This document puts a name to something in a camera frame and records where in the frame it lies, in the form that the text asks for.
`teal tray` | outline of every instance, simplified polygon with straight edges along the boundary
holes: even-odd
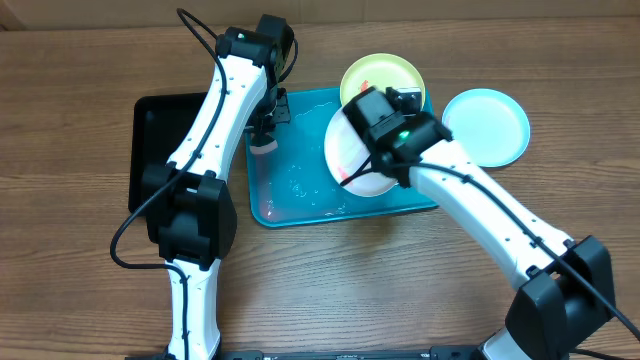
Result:
[[[429,94],[425,95],[424,109],[432,112]],[[329,120],[340,109],[340,89],[291,92],[288,97],[291,122],[276,126],[271,133],[278,148],[253,155],[249,151],[249,138],[246,139],[251,212],[259,223],[277,228],[436,206],[414,189],[400,186],[371,198],[344,190],[331,176],[323,149]]]

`blue plate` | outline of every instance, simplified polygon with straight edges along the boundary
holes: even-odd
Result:
[[[247,144],[249,197],[256,220],[270,228],[430,209],[431,199],[414,189],[395,186],[371,198],[344,190],[331,176],[324,159],[324,135],[340,109],[338,88],[292,92],[291,123],[271,133],[278,148],[253,155]],[[433,111],[426,94],[425,111]]]
[[[453,98],[442,122],[471,160],[483,167],[502,167],[518,160],[531,137],[522,107],[491,89],[467,90]]]

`black cable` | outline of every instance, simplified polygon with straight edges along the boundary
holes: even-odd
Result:
[[[174,265],[168,265],[168,264],[130,264],[120,259],[116,254],[116,247],[118,246],[118,240],[120,240],[120,237],[122,236],[124,231],[129,227],[129,225],[131,225],[131,223],[138,216],[140,216],[140,214],[142,214],[143,210],[147,206],[149,206],[149,204],[155,201],[158,197],[160,197],[160,195],[164,194],[166,191],[172,189],[173,186],[178,182],[178,180],[180,180],[180,178],[189,170],[189,168],[193,165],[193,163],[195,163],[196,159],[198,158],[198,155],[200,155],[200,152],[202,151],[202,148],[204,148],[204,145],[207,143],[207,139],[209,138],[209,135],[211,135],[211,132],[213,131],[213,126],[215,125],[216,121],[218,120],[218,117],[220,116],[220,111],[222,110],[222,105],[224,104],[224,99],[225,99],[225,96],[227,95],[227,75],[224,72],[224,67],[220,62],[220,59],[218,59],[218,56],[216,55],[215,51],[211,48],[211,46],[209,46],[206,40],[202,38],[202,36],[198,34],[196,29],[187,21],[185,16],[187,16],[188,18],[193,20],[195,23],[200,25],[205,31],[211,34],[211,36],[213,36],[214,38],[217,37],[216,34],[211,29],[209,29],[205,24],[203,24],[200,20],[198,20],[195,16],[191,15],[184,9],[179,8],[176,10],[176,12],[178,13],[180,20],[182,20],[182,22],[187,27],[187,29],[191,31],[191,33],[200,41],[200,43],[205,47],[205,49],[207,49],[209,54],[213,57],[213,60],[215,61],[218,67],[218,71],[220,71],[220,77],[222,78],[222,89],[220,92],[220,101],[218,102],[216,111],[213,114],[211,123],[209,124],[206,131],[204,132],[204,135],[202,135],[202,139],[200,140],[200,143],[193,151],[191,157],[189,158],[189,161],[187,161],[187,163],[182,167],[182,169],[180,169],[180,171],[178,171],[178,173],[173,178],[171,178],[171,180],[169,180],[166,184],[164,184],[164,186],[162,186],[160,189],[158,189],[158,191],[156,191],[153,195],[151,195],[151,197],[149,197],[144,203],[142,203],[142,205],[140,205],[133,213],[131,213],[131,215],[129,215],[129,217],[122,223],[122,225],[120,225],[116,233],[113,235],[113,239],[111,239],[111,246],[110,246],[109,252],[111,254],[111,259],[113,259],[113,261],[116,264],[118,264],[119,266],[125,269],[145,269],[145,270],[167,269],[167,270],[174,271],[176,274],[180,276],[180,283],[182,284],[182,338],[184,339],[184,358],[185,360],[189,360],[189,339],[188,339],[189,333],[187,330],[187,304],[188,304],[187,280],[188,279],[185,276],[184,272],[180,268]]]
[[[293,70],[293,65],[295,65],[296,60],[298,59],[298,40],[295,37],[293,38],[293,43],[296,45],[296,52],[293,54],[293,60],[291,60],[291,64],[289,64],[287,70],[280,75],[280,79],[278,80],[279,83],[283,82],[287,76],[289,76],[291,70]]]
[[[367,165],[369,165],[369,163],[371,162],[371,155],[369,155],[369,157],[362,163],[362,165],[360,165],[360,167],[358,168],[358,170],[356,170],[351,176],[349,176],[348,178],[342,180],[340,182],[340,186],[344,187],[347,186],[350,182],[352,182],[353,180],[355,180],[356,178],[364,175],[361,174],[362,171],[364,170],[365,167],[367,167]]]
[[[602,360],[627,360],[625,358],[621,358],[621,357],[618,357],[618,356],[602,354],[602,353],[599,353],[599,352],[595,352],[595,351],[591,351],[591,350],[584,350],[584,349],[573,349],[573,351],[570,351],[569,353],[577,354],[577,355],[591,356],[592,358],[602,359]]]
[[[529,229],[517,216],[511,211],[497,196],[495,196],[489,189],[487,189],[484,185],[480,184],[478,181],[474,180],[471,175],[465,175],[453,169],[435,165],[435,164],[427,164],[427,163],[416,163],[416,164],[395,164],[391,165],[390,169],[400,169],[407,167],[421,167],[425,169],[431,169],[440,171],[449,175],[453,175],[457,178],[460,178],[464,183],[469,183],[484,193],[489,199],[491,199],[516,225],[522,229],[522,231],[529,237],[531,240],[539,246],[547,255],[549,255],[556,263],[567,273],[569,273],[576,281],[580,283],[593,297],[598,299],[615,317],[620,320],[620,322],[636,337],[636,339],[640,342],[640,330],[633,325],[633,323],[624,315],[620,310],[618,310],[615,306],[613,306],[596,288],[594,288],[587,280],[585,280],[582,275],[580,275],[573,267],[567,264],[560,256],[554,253],[547,245],[544,244],[543,240],[536,236],[531,229]],[[354,174],[350,176],[346,180],[353,181],[359,176],[366,175],[368,173],[372,173],[374,170],[372,168],[361,171],[359,174]]]

